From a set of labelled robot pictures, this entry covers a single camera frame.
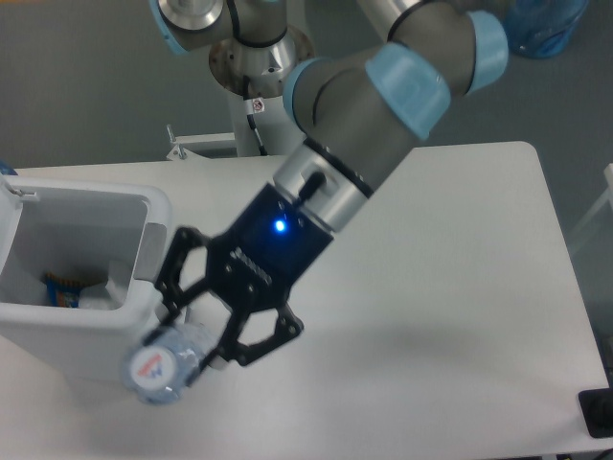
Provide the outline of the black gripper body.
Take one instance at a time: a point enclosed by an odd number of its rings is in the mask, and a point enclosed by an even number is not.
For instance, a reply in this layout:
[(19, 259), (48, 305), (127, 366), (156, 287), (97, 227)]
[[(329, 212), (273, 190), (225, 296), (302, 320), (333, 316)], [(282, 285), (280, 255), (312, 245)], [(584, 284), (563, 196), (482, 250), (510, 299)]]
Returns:
[(233, 312), (283, 307), (292, 286), (333, 241), (305, 214), (326, 179), (313, 173), (291, 201), (265, 185), (207, 247), (209, 291)]

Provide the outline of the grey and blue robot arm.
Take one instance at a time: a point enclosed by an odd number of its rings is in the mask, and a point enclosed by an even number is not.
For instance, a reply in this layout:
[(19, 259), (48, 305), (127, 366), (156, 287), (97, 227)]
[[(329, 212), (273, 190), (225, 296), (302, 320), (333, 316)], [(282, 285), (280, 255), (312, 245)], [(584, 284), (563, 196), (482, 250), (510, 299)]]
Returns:
[(455, 97), (499, 79), (506, 32), (486, 11), (443, 1), (365, 1), (384, 44), (298, 65), (284, 109), (305, 135), (271, 183), (222, 234), (179, 228), (156, 288), (167, 316), (145, 339), (178, 341), (176, 386), (216, 359), (242, 366), (303, 330), (288, 305), (293, 284), (424, 141)]

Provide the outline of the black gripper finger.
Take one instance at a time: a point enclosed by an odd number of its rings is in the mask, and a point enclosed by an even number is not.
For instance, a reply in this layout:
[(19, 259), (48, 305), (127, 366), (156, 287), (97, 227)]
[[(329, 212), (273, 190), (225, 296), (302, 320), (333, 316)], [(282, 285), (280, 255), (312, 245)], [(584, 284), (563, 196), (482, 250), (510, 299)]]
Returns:
[(181, 226), (174, 233), (154, 283), (155, 288), (162, 294), (162, 305), (167, 310), (157, 330), (173, 325), (187, 306), (210, 290), (211, 280), (206, 275), (188, 287), (180, 286), (181, 274), (190, 253), (206, 248), (210, 242), (211, 238), (195, 227)]
[(189, 386), (221, 361), (250, 366), (298, 338), (304, 328), (302, 319), (286, 302), (263, 311), (229, 309), (222, 330), (214, 335), (213, 346), (191, 372)]

